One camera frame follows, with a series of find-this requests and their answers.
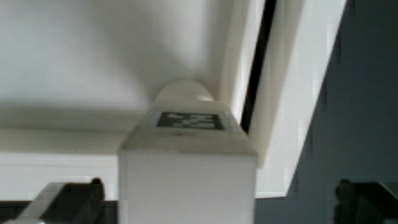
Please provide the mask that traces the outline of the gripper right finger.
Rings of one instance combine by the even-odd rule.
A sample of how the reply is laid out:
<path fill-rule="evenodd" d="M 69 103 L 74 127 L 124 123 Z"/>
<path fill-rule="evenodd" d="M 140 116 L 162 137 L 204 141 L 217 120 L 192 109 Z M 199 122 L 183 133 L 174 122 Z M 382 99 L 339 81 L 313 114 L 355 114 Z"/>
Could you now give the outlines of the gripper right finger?
<path fill-rule="evenodd" d="M 339 181 L 334 224 L 398 224 L 398 196 L 378 182 Z"/>

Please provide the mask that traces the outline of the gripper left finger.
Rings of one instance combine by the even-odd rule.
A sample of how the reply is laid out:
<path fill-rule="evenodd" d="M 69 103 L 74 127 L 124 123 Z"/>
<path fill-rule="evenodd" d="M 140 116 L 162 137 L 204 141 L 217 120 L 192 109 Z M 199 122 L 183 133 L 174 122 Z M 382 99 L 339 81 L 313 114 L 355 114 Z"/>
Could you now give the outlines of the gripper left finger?
<path fill-rule="evenodd" d="M 99 178 L 89 183 L 51 182 L 11 224 L 92 224 L 103 200 Z"/>

